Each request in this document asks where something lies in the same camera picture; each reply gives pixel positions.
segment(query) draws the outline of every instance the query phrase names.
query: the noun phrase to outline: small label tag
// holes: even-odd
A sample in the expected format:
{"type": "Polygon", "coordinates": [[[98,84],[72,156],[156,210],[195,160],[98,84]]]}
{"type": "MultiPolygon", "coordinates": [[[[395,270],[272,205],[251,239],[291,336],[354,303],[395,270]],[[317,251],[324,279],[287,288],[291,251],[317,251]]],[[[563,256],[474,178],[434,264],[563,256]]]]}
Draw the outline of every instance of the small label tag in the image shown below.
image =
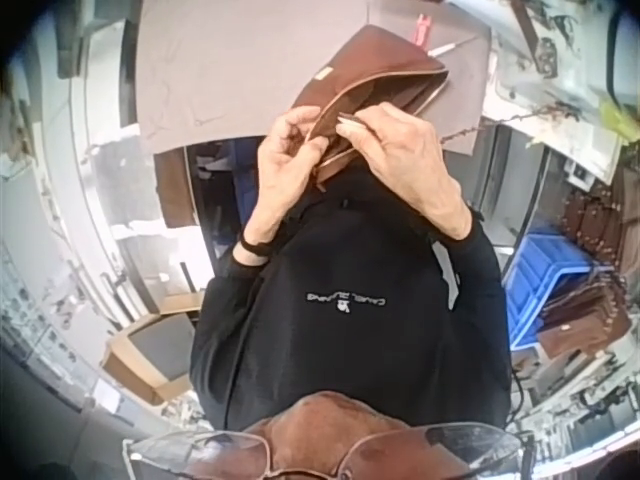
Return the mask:
{"type": "Polygon", "coordinates": [[[316,80],[324,80],[324,78],[327,75],[329,75],[331,72],[333,72],[333,67],[327,66],[327,67],[324,67],[322,70],[320,70],[318,74],[313,78],[315,78],[316,80]]]}

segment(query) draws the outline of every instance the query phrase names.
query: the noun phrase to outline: black wristband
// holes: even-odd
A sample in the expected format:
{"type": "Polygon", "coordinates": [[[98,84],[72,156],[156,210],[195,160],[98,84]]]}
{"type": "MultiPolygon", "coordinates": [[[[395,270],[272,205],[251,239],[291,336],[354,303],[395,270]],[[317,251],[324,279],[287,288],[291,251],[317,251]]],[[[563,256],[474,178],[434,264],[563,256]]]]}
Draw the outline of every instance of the black wristband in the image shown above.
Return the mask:
{"type": "Polygon", "coordinates": [[[258,257],[269,257],[273,252],[273,245],[271,243],[259,243],[257,245],[252,245],[247,242],[247,239],[244,238],[244,231],[240,233],[240,245],[247,252],[251,252],[258,257]]]}

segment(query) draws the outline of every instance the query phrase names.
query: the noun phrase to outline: glasses frame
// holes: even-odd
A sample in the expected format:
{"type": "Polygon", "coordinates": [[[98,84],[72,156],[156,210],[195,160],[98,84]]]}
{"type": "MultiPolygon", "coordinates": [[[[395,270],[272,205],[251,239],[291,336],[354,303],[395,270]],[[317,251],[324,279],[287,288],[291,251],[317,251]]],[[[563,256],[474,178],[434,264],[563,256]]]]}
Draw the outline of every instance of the glasses frame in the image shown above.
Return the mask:
{"type": "MultiPolygon", "coordinates": [[[[518,452],[522,452],[522,460],[520,463],[520,479],[521,480],[531,480],[532,479],[532,475],[533,475],[533,467],[535,465],[535,456],[536,456],[536,447],[535,447],[535,437],[533,435],[533,432],[531,431],[524,431],[524,432],[518,432],[516,434],[513,433],[509,433],[506,432],[504,430],[498,429],[496,427],[492,427],[491,425],[485,425],[482,423],[476,423],[476,422],[447,422],[447,423],[441,423],[441,424],[433,424],[433,425],[424,425],[424,426],[420,426],[420,427],[412,427],[409,430],[410,431],[418,431],[418,430],[428,430],[430,428],[436,428],[436,427],[445,427],[445,426],[456,426],[456,425],[475,425],[475,426],[483,426],[483,427],[489,427],[495,430],[499,430],[502,431],[503,433],[505,433],[506,435],[511,435],[512,437],[514,437],[515,439],[518,440],[518,442],[520,442],[520,448],[519,449],[515,449],[513,451],[513,453],[495,460],[494,462],[488,464],[488,465],[483,465],[481,467],[475,468],[473,470],[471,470],[470,472],[467,472],[463,475],[457,475],[455,477],[449,477],[447,480],[463,480],[463,479],[467,479],[467,478],[474,478],[478,473],[481,473],[482,471],[486,471],[487,469],[491,468],[492,466],[495,466],[496,464],[499,464],[501,462],[504,462],[505,460],[508,460],[510,458],[513,458],[518,452]]],[[[251,439],[254,441],[257,441],[261,444],[264,445],[265,447],[265,451],[266,451],[266,455],[267,455],[267,464],[265,466],[265,471],[261,476],[256,477],[255,480],[273,480],[275,478],[281,477],[283,475],[305,475],[308,477],[312,477],[312,478],[316,478],[319,480],[349,480],[350,477],[342,477],[342,473],[344,473],[343,467],[345,465],[345,462],[349,459],[349,457],[351,456],[351,454],[356,451],[357,448],[359,448],[361,445],[363,445],[364,443],[375,439],[375,438],[380,438],[383,437],[385,435],[389,435],[392,433],[397,433],[397,431],[391,431],[391,432],[383,432],[383,433],[377,433],[377,434],[373,434],[373,435],[368,435],[364,438],[361,438],[360,440],[358,440],[356,443],[354,443],[351,448],[349,448],[349,450],[347,451],[347,453],[344,455],[344,457],[342,457],[342,460],[340,460],[340,463],[338,464],[338,466],[335,469],[335,473],[334,474],[325,474],[325,473],[321,473],[321,472],[317,472],[315,470],[311,470],[311,469],[306,469],[306,468],[280,468],[277,470],[273,470],[273,457],[272,457],[272,453],[271,453],[271,446],[269,445],[269,442],[264,439],[263,437],[259,436],[259,435],[254,435],[252,433],[245,433],[245,432],[232,432],[232,431],[226,431],[226,430],[219,430],[219,431],[212,431],[209,432],[209,438],[211,438],[212,436],[215,435],[222,435],[222,434],[231,434],[234,435],[236,437],[244,437],[247,439],[251,439]]],[[[125,451],[123,451],[124,456],[125,456],[125,463],[127,464],[127,469],[130,472],[130,475],[133,472],[133,468],[131,467],[131,453],[130,453],[130,449],[131,447],[135,447],[135,444],[129,444],[128,446],[125,447],[125,451]]],[[[146,463],[148,465],[151,465],[155,468],[158,468],[166,473],[170,473],[172,475],[176,475],[176,478],[182,478],[185,480],[216,480],[215,478],[212,477],[203,477],[203,476],[199,476],[199,475],[190,475],[187,473],[182,473],[182,472],[175,472],[167,467],[163,467],[162,465],[159,465],[157,463],[155,463],[152,460],[146,459],[144,457],[142,457],[140,459],[141,462],[146,463]]]]}

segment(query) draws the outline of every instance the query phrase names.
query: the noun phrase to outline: black sweatshirt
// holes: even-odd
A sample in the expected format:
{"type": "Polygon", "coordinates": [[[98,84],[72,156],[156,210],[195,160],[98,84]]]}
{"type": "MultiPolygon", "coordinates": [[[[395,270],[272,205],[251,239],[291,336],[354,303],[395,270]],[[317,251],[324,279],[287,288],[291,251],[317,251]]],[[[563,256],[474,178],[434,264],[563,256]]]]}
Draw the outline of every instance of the black sweatshirt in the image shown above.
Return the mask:
{"type": "Polygon", "coordinates": [[[505,294],[480,223],[441,239],[459,282],[450,310],[433,250],[408,225],[350,202],[316,210],[267,266],[230,259],[207,287],[191,381],[213,427],[245,429],[321,390],[410,425],[503,427],[505,294]]]}

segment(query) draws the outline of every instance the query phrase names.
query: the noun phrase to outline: hand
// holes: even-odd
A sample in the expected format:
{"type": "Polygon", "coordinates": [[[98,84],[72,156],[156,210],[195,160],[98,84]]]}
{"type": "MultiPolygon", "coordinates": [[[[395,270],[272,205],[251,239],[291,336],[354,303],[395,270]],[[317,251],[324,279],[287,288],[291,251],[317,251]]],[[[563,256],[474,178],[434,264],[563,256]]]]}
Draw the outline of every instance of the hand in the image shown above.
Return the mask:
{"type": "Polygon", "coordinates": [[[371,130],[338,124],[336,132],[364,156],[373,174],[445,235],[469,235],[471,212],[447,172],[433,125],[390,103],[356,116],[371,130]]]}
{"type": "MultiPolygon", "coordinates": [[[[318,115],[320,107],[297,107],[288,111],[278,117],[258,148],[258,201],[244,230],[250,244],[273,240],[282,219],[302,196],[313,167],[327,149],[329,141],[325,137],[304,142],[318,115]],[[300,148],[292,156],[298,145],[300,148]]],[[[234,256],[246,265],[266,261],[254,258],[255,255],[239,244],[234,256]]]]}

